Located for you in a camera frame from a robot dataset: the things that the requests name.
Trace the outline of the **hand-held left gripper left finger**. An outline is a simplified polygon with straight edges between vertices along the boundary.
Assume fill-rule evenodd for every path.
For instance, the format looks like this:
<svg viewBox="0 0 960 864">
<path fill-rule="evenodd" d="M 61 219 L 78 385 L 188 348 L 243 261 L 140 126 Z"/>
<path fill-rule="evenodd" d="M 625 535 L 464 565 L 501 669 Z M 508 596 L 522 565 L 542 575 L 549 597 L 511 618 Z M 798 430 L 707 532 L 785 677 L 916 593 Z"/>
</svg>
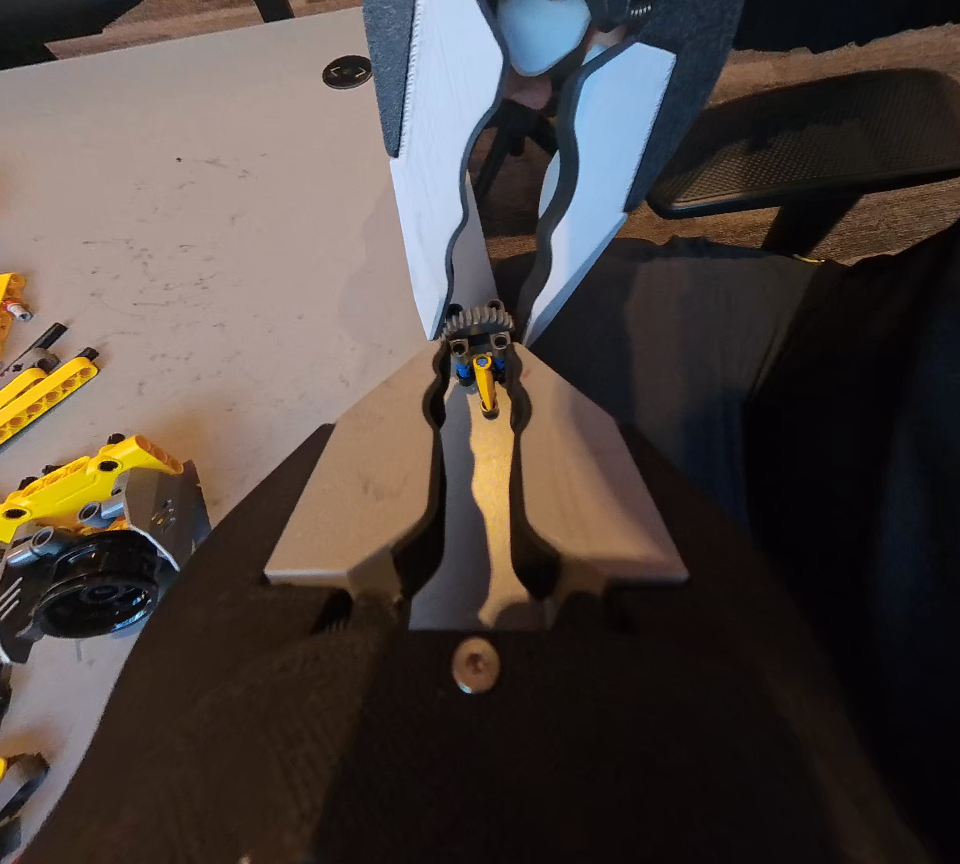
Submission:
<svg viewBox="0 0 960 864">
<path fill-rule="evenodd" d="M 428 343 L 334 426 L 265 567 L 272 584 L 411 599 L 444 551 L 450 353 Z"/>
</svg>

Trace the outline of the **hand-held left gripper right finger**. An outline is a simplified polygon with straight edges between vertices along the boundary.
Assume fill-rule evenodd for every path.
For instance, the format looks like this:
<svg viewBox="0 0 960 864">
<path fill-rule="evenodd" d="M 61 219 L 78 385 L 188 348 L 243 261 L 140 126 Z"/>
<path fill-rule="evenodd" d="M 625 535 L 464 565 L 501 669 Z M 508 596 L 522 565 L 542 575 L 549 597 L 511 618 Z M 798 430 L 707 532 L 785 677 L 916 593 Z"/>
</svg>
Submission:
<svg viewBox="0 0 960 864">
<path fill-rule="evenodd" d="M 534 599 L 678 585 L 689 572 L 616 421 L 510 347 L 510 558 Z"/>
</svg>

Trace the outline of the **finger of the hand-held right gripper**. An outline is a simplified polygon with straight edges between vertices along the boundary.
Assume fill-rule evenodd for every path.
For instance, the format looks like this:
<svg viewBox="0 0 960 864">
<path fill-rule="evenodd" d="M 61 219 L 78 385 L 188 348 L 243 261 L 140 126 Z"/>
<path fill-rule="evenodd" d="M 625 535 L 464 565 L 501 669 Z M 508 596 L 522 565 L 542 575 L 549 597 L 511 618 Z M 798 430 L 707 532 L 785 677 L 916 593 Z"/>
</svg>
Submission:
<svg viewBox="0 0 960 864">
<path fill-rule="evenodd" d="M 590 57 L 565 89 L 556 185 L 521 293 L 525 345 L 546 330 L 625 222 L 675 63 L 669 50 L 621 42 Z"/>
<path fill-rule="evenodd" d="M 466 162 L 498 103 L 503 50 L 482 0 L 414 0 L 401 136 L 390 174 L 414 303 L 433 338 L 453 287 Z"/>
</svg>

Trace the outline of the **yellow and blue pin connector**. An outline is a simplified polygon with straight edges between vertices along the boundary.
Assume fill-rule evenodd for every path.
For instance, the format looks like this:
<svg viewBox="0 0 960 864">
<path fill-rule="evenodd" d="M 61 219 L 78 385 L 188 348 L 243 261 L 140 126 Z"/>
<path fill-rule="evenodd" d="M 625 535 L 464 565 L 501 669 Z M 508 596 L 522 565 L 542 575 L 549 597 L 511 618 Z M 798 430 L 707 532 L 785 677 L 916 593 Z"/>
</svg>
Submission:
<svg viewBox="0 0 960 864">
<path fill-rule="evenodd" d="M 503 378 L 505 360 L 492 350 L 473 351 L 462 341 L 451 346 L 453 371 L 462 387 L 474 387 L 479 397 L 482 416 L 495 420 L 499 416 L 498 381 Z"/>
</svg>

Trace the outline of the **grey toy gear assembly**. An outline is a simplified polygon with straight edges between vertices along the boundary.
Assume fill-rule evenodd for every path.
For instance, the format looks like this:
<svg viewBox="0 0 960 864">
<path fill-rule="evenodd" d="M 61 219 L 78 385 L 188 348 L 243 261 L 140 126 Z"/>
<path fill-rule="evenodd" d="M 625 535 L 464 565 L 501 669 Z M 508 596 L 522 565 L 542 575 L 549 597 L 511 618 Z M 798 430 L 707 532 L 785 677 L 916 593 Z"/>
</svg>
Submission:
<svg viewBox="0 0 960 864">
<path fill-rule="evenodd" d="M 503 302 L 491 298 L 469 307 L 451 304 L 439 336 L 446 341 L 465 340 L 472 349 L 484 348 L 493 335 L 512 334 L 514 327 L 514 319 Z"/>
</svg>

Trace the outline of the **black round desk grommet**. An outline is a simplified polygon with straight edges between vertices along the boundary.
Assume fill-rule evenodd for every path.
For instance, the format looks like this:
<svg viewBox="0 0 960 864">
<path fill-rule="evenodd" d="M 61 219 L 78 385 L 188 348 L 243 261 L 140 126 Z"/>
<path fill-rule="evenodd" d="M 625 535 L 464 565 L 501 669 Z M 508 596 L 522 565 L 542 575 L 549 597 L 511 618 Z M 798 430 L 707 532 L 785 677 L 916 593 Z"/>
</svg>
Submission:
<svg viewBox="0 0 960 864">
<path fill-rule="evenodd" d="M 323 82 L 333 90 L 351 90 L 366 83 L 372 76 L 369 57 L 346 54 L 330 61 L 322 70 Z"/>
</svg>

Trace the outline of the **grey desk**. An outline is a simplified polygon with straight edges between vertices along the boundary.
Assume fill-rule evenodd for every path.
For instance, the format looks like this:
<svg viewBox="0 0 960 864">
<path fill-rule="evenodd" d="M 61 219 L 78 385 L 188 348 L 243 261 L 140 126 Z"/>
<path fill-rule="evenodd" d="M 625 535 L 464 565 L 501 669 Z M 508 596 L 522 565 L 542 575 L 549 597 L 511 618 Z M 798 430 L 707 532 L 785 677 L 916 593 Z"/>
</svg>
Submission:
<svg viewBox="0 0 960 864">
<path fill-rule="evenodd" d="M 22 351 L 101 371 L 2 450 L 2 494 L 141 434 L 194 462 L 213 532 L 147 622 L 41 639 L 13 677 L 2 751 L 48 778 L 3 862 L 88 862 L 129 784 L 207 692 L 308 633 L 320 596 L 263 569 L 330 433 L 430 363 L 407 274 L 357 8 L 2 72 L 2 268 L 28 280 Z"/>
</svg>

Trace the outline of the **person's right hand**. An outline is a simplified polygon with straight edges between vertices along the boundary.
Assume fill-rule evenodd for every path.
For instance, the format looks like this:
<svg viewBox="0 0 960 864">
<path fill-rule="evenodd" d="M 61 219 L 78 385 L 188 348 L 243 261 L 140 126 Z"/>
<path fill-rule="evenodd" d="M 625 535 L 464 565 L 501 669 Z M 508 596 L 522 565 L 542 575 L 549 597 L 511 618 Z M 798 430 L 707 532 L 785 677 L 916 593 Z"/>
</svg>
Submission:
<svg viewBox="0 0 960 864">
<path fill-rule="evenodd" d="M 622 42 L 627 36 L 627 30 L 626 25 L 619 25 L 609 31 L 589 27 L 580 44 L 569 55 L 539 75 L 522 75 L 510 65 L 504 98 L 521 103 L 534 111 L 546 113 L 550 100 L 570 76 L 591 58 Z"/>
</svg>

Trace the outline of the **person's dark clothed body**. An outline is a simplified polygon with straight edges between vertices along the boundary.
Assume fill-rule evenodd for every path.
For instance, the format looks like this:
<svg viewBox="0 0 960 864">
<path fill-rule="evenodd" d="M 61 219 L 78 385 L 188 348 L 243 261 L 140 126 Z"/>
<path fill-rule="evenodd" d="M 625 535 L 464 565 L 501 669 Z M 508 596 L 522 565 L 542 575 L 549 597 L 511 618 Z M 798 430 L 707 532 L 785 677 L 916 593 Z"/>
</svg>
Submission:
<svg viewBox="0 0 960 864">
<path fill-rule="evenodd" d="M 616 241 L 534 346 L 690 582 L 510 640 L 482 862 L 958 862 L 958 224 L 807 263 Z"/>
</svg>

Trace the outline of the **black mesh office chair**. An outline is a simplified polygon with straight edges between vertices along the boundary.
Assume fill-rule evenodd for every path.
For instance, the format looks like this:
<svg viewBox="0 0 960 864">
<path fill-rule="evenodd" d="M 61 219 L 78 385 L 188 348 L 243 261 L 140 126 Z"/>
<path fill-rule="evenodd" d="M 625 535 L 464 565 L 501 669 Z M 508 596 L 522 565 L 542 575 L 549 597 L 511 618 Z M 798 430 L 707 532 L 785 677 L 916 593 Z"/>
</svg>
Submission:
<svg viewBox="0 0 960 864">
<path fill-rule="evenodd" d="M 809 257 L 865 196 L 958 180 L 958 82 L 864 70 L 707 108 L 655 181 L 660 219 L 775 210 L 759 245 Z"/>
</svg>

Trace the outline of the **grey yellow wheel housing assembly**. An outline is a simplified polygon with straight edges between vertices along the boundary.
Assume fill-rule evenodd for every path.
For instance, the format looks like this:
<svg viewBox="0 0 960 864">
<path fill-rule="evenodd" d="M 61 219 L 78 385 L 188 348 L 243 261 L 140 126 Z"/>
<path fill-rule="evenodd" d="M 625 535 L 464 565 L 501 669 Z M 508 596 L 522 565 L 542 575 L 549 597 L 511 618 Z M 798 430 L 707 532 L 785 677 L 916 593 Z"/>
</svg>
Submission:
<svg viewBox="0 0 960 864">
<path fill-rule="evenodd" d="M 28 478 L 1 508 L 2 663 L 148 618 L 209 533 L 194 462 L 142 435 Z"/>
</svg>

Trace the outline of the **yellow beam with holes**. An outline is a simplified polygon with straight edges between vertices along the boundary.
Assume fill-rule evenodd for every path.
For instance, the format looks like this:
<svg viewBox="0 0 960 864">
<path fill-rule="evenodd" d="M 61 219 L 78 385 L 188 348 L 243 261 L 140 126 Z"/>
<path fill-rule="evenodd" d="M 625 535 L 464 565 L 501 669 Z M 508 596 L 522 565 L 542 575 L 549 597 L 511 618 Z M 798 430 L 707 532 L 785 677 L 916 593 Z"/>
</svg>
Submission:
<svg viewBox="0 0 960 864">
<path fill-rule="evenodd" d="M 15 438 L 99 373 L 99 352 L 86 348 L 51 371 L 35 365 L 1 389 L 1 444 Z"/>
</svg>

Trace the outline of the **black grey axle piece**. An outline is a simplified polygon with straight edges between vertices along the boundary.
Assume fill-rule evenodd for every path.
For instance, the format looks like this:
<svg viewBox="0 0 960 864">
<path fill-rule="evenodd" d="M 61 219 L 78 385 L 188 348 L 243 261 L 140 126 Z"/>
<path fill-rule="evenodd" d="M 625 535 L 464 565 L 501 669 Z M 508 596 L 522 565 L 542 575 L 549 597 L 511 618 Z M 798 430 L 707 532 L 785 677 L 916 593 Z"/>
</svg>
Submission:
<svg viewBox="0 0 960 864">
<path fill-rule="evenodd" d="M 22 372 L 38 368 L 45 373 L 54 371 L 61 359 L 53 353 L 52 347 L 68 330 L 62 323 L 55 322 L 21 354 L 13 358 L 1 371 L 1 385 L 5 386 Z"/>
</svg>

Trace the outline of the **small yellow piece with pin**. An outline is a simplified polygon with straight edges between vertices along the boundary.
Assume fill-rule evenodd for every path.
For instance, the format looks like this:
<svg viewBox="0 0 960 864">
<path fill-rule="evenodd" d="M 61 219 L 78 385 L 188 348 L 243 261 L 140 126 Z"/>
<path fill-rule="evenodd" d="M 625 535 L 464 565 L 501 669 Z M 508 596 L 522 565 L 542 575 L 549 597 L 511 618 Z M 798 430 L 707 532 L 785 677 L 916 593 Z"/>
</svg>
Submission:
<svg viewBox="0 0 960 864">
<path fill-rule="evenodd" d="M 1 351 L 4 350 L 7 338 L 12 327 L 17 322 L 29 322 L 33 314 L 27 306 L 23 292 L 26 288 L 26 279 L 19 273 L 6 272 L 1 274 L 1 313 L 0 313 L 0 342 Z"/>
</svg>

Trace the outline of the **yellow toy vehicle model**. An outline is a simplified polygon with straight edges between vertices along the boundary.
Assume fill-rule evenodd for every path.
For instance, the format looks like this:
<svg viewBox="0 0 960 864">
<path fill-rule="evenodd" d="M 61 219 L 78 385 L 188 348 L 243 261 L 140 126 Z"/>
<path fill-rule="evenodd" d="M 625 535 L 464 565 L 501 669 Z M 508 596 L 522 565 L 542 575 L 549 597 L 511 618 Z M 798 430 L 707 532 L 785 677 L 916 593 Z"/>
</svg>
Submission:
<svg viewBox="0 0 960 864">
<path fill-rule="evenodd" d="M 2 853 L 18 844 L 19 815 L 45 781 L 50 765 L 40 753 L 1 756 Z"/>
</svg>

